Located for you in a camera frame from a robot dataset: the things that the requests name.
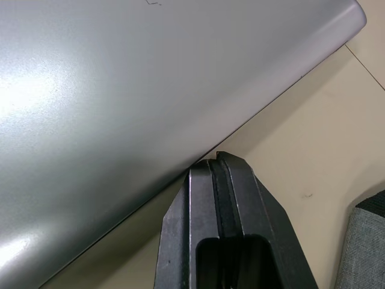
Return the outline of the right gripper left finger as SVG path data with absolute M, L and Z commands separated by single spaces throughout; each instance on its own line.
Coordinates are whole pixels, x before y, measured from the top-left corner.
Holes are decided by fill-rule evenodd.
M 219 288 L 220 235 L 208 161 L 190 167 L 166 212 L 155 288 Z

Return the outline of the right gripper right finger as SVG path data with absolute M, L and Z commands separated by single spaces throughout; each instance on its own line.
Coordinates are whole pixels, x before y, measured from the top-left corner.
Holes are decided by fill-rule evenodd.
M 316 288 L 285 209 L 246 160 L 219 152 L 211 172 L 223 288 Z

